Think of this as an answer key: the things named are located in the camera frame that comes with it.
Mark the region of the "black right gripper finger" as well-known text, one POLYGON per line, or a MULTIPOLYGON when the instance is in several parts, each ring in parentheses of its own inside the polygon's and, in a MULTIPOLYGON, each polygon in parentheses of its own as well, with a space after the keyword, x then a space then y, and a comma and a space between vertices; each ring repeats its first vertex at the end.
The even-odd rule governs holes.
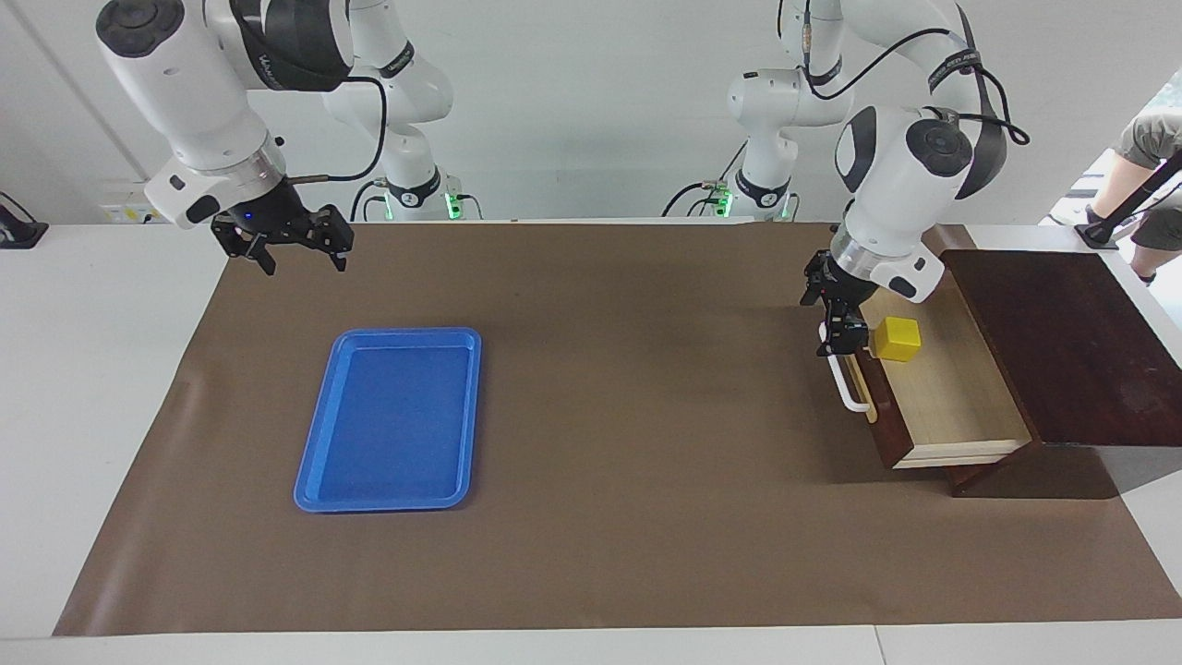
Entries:
POLYGON ((353 228, 338 208, 320 208, 312 214, 312 247, 327 254, 336 270, 346 270, 348 254, 352 252, 353 241, 353 228))
POLYGON ((223 249, 225 256, 236 260, 253 261, 264 270, 266 276, 274 276, 277 270, 275 259, 271 256, 267 248, 267 239, 264 235, 242 235, 236 224, 212 224, 212 235, 217 240, 217 245, 223 249))

